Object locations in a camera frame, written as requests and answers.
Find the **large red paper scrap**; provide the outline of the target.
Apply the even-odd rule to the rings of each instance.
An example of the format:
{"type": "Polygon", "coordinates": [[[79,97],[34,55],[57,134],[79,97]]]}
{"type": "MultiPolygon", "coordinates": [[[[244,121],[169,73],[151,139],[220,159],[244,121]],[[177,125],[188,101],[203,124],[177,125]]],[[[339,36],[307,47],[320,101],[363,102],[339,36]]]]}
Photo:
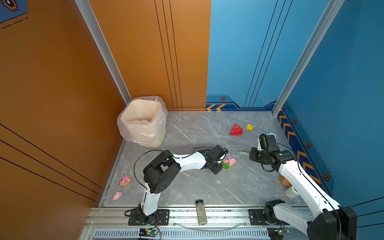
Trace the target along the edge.
{"type": "Polygon", "coordinates": [[[230,135],[231,136],[239,136],[239,135],[243,134],[243,131],[244,130],[239,125],[235,124],[234,127],[232,128],[231,132],[230,132],[230,135]]]}

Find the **green paper scrap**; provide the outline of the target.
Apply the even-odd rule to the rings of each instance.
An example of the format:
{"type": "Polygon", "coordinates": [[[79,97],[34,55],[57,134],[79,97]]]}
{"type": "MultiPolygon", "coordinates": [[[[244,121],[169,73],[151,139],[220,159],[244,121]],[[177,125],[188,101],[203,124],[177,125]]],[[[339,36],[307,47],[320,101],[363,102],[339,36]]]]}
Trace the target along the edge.
{"type": "Polygon", "coordinates": [[[223,166],[223,169],[227,170],[231,167],[231,164],[230,163],[225,163],[225,162],[221,162],[222,166],[223,166]]]}

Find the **small pink paper scrap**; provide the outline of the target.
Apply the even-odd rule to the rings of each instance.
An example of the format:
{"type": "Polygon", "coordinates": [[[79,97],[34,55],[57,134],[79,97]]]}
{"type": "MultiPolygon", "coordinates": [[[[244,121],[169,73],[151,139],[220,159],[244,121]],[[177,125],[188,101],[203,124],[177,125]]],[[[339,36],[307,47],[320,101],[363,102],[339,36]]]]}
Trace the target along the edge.
{"type": "Polygon", "coordinates": [[[231,158],[231,159],[227,160],[227,163],[230,163],[230,164],[231,164],[231,167],[232,167],[234,164],[236,164],[236,163],[237,163],[237,160],[236,160],[236,159],[233,159],[233,158],[231,158]]]}

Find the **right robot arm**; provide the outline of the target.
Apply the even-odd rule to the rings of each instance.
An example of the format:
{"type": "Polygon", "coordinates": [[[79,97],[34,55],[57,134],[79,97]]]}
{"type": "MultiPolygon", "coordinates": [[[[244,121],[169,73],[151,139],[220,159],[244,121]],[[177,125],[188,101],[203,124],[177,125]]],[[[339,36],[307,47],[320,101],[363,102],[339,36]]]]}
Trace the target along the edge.
{"type": "Polygon", "coordinates": [[[355,240],[357,214],[350,207],[342,207],[330,197],[300,166],[290,151],[281,151],[273,135],[259,136],[258,146],[252,148],[250,160],[269,165],[285,177],[306,202],[312,215],[290,207],[282,200],[265,204],[264,218],[268,224],[288,223],[311,240],[355,240]]]}

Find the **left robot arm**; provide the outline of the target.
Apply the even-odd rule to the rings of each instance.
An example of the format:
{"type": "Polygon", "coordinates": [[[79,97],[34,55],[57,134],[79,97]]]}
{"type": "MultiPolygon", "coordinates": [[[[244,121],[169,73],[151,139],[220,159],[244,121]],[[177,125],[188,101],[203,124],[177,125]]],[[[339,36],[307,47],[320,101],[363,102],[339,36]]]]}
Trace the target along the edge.
{"type": "Polygon", "coordinates": [[[139,213],[144,223],[151,224],[157,219],[161,193],[170,186],[179,173],[208,169],[216,175],[223,169],[222,161],[229,153],[226,148],[219,145],[195,150],[186,155],[160,150],[160,154],[143,169],[144,183],[142,186],[146,191],[139,205],[139,213]]]}

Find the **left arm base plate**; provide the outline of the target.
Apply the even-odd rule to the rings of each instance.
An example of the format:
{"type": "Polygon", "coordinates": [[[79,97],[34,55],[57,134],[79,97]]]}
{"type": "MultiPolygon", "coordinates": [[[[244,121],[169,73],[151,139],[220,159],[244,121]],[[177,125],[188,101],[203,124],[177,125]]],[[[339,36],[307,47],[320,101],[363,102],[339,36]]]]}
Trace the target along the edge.
{"type": "Polygon", "coordinates": [[[129,226],[167,226],[170,219],[170,210],[157,210],[155,213],[145,216],[141,210],[135,208],[125,212],[129,226]]]}

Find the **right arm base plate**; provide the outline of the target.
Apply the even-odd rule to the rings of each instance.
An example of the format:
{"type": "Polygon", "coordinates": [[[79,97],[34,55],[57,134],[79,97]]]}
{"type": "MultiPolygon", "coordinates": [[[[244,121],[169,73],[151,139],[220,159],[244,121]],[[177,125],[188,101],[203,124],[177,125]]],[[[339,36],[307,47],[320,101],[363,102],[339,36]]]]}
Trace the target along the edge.
{"type": "Polygon", "coordinates": [[[282,226],[289,225],[286,222],[275,221],[273,223],[269,223],[264,216],[263,209],[248,209],[249,219],[251,226],[282,226]]]}

